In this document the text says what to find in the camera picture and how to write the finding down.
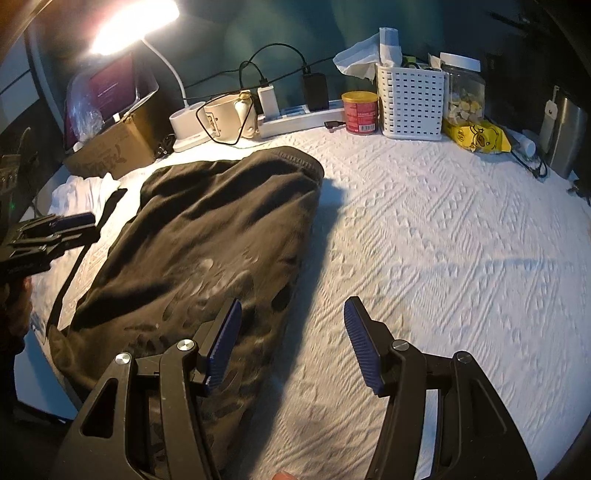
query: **metal screw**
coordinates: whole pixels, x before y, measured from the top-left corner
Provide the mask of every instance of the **metal screw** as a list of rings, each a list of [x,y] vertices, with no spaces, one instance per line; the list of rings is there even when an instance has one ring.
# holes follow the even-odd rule
[[[131,355],[128,353],[120,353],[119,355],[117,355],[115,357],[115,363],[117,365],[125,365],[128,364],[131,361]]]
[[[457,354],[457,361],[462,362],[463,364],[469,364],[472,362],[472,355],[470,355],[468,352],[459,352]]]
[[[179,350],[181,350],[182,352],[186,352],[187,350],[190,350],[191,348],[193,348],[195,346],[195,342],[193,342],[192,340],[181,340],[179,343],[177,343],[177,348]]]
[[[392,348],[398,352],[406,352],[408,350],[408,342],[406,340],[394,340]]]

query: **red container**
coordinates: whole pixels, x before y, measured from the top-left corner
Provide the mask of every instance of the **red container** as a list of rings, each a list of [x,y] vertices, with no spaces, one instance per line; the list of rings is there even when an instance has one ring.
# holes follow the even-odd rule
[[[341,97],[345,106],[347,131],[371,135],[378,127],[378,95],[372,92],[347,92]]]

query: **jar lid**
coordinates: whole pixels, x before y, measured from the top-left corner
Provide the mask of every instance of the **jar lid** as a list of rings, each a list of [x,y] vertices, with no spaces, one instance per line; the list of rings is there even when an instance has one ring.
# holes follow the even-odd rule
[[[453,53],[443,53],[440,55],[441,61],[446,65],[458,67],[460,69],[471,70],[473,72],[480,71],[480,61],[471,59],[469,57],[462,57],[461,55],[454,55]]]
[[[378,95],[373,92],[347,92],[341,95],[341,98],[348,103],[374,103],[378,101]]]

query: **bed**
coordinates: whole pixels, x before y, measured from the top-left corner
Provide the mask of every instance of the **bed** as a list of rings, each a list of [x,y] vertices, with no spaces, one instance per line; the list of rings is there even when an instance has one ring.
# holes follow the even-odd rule
[[[317,158],[326,177],[283,345],[230,478],[270,479],[282,469],[301,480],[364,477],[386,400],[365,387],[346,336],[351,295],[425,353],[471,352],[544,478],[591,410],[591,209],[566,193],[567,181],[552,173],[536,181],[509,155],[319,128],[241,148],[208,142],[119,181],[71,177],[51,212],[100,216],[111,192],[128,192],[76,273],[59,328],[156,168],[279,145]],[[50,362],[45,321],[76,257],[68,252],[34,279],[34,330]],[[430,470],[435,429],[428,395],[417,478]]]

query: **tissue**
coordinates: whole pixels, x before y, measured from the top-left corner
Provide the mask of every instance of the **tissue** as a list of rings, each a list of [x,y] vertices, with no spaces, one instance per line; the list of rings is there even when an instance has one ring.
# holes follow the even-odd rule
[[[373,82],[379,63],[379,33],[337,54],[333,62],[341,73]]]
[[[398,30],[382,27],[379,33],[367,40],[357,42],[351,48],[339,53],[334,59],[341,73],[360,79],[375,78],[376,64],[385,67],[402,65],[402,49],[398,44]]]
[[[402,48],[398,42],[398,30],[382,27],[379,29],[379,57],[384,67],[402,65]]]

